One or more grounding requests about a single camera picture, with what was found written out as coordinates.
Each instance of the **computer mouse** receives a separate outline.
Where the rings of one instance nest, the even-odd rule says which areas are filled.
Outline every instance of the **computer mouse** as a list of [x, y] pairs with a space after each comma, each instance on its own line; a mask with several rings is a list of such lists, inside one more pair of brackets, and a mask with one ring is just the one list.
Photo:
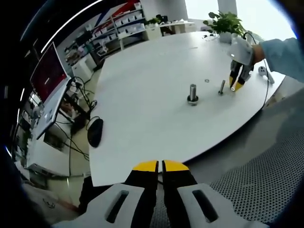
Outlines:
[[104, 121], [102, 119], [95, 120], [87, 130], [87, 140], [93, 147], [97, 147], [101, 141], [103, 134]]

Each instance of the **metal mesh surface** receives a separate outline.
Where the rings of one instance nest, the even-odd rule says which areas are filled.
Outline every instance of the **metal mesh surface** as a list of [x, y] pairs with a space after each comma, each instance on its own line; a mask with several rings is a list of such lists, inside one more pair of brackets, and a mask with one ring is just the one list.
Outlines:
[[287, 205], [304, 174], [304, 130], [275, 144], [211, 187], [231, 200], [247, 220], [273, 221]]

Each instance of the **hand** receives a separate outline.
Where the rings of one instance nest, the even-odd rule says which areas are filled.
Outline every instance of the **hand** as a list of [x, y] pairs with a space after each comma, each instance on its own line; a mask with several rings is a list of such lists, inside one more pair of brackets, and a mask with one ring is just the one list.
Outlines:
[[256, 64], [265, 58], [265, 54], [261, 45], [253, 45], [252, 48], [254, 53], [253, 64]]

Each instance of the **floor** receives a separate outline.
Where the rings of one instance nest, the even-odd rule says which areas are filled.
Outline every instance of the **floor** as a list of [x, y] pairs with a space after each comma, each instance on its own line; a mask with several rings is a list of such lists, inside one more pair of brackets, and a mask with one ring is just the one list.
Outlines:
[[[101, 69], [93, 74], [92, 79], [85, 85], [87, 90], [95, 92], [100, 74]], [[89, 98], [93, 100], [94, 94], [90, 93]], [[272, 146], [279, 138], [282, 127], [292, 116], [292, 106], [275, 111], [276, 103], [281, 98], [279, 89], [275, 97], [268, 102], [268, 107], [264, 111], [257, 114], [218, 146], [188, 161], [186, 165], [190, 167], [197, 182], [210, 183], [215, 181], [231, 168], [247, 163]], [[285, 100], [280, 103], [287, 107], [291, 105]], [[72, 139], [83, 152], [88, 153], [89, 147], [85, 128], [74, 135]], [[78, 206], [84, 175], [89, 173], [89, 162], [83, 158], [83, 155], [74, 150], [71, 150], [70, 155], [70, 173], [71, 177], [69, 178], [49, 179], [48, 187], [60, 199]]]

